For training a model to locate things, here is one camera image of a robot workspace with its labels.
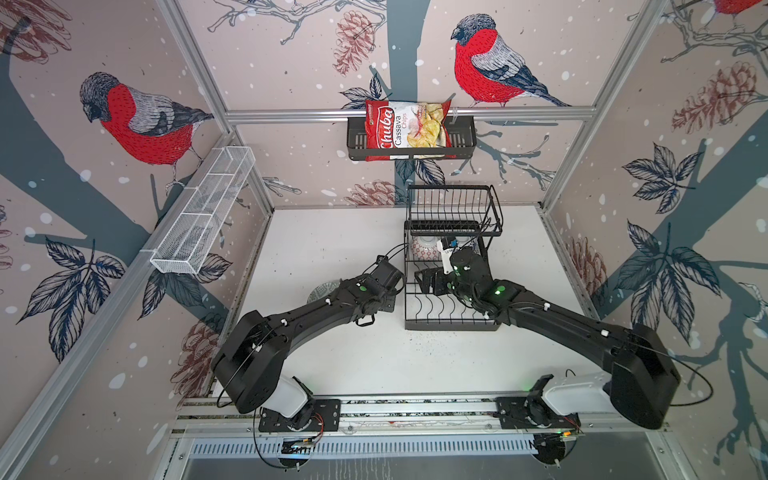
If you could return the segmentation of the grey green patterned bowl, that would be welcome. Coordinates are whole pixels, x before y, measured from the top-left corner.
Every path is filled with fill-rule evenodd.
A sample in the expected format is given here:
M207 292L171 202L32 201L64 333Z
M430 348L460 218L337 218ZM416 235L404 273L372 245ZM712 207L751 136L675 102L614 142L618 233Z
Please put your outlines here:
M323 299L335 291L340 285L339 280L332 280L322 283L315 287L307 298L307 303L312 303L317 300Z

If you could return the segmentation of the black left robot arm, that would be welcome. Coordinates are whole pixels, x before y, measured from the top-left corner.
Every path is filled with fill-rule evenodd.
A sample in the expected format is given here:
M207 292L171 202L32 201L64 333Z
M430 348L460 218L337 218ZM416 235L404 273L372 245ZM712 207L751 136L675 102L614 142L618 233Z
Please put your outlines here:
M349 323L373 323L379 312L394 310L403 272L378 256L364 273L342 280L324 297L287 312L244 314L211 363L215 379L241 414L265 408L306 422L312 393L283 374L288 356L327 331Z

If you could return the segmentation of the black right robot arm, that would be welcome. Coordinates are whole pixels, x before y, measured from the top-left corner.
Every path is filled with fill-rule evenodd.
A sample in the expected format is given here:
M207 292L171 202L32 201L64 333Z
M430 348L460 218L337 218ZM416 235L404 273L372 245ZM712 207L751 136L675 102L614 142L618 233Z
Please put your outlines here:
M448 267L414 271L417 292L450 295L495 324L542 335L599 366L600 380L554 384L540 377L518 407L509 408L519 427L576 424L581 412L615 411L649 430L662 427L681 377L655 330L626 328L590 319L541 298L524 286L493 278L487 260L471 248L452 254Z

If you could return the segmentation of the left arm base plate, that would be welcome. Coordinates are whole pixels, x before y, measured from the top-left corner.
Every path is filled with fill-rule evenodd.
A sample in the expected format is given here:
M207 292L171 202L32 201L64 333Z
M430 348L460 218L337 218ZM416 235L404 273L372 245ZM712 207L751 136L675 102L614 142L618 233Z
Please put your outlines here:
M292 417L262 407L257 429L260 433L336 432L339 429L340 414L341 401L336 398L312 398Z

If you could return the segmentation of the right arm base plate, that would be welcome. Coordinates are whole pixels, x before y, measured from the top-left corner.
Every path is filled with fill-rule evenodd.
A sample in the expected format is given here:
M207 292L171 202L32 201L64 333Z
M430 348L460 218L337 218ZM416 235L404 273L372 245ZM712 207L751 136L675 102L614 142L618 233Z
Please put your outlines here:
M576 414L559 415L538 397L497 397L495 405L494 417L499 420L502 430L579 430L581 428Z

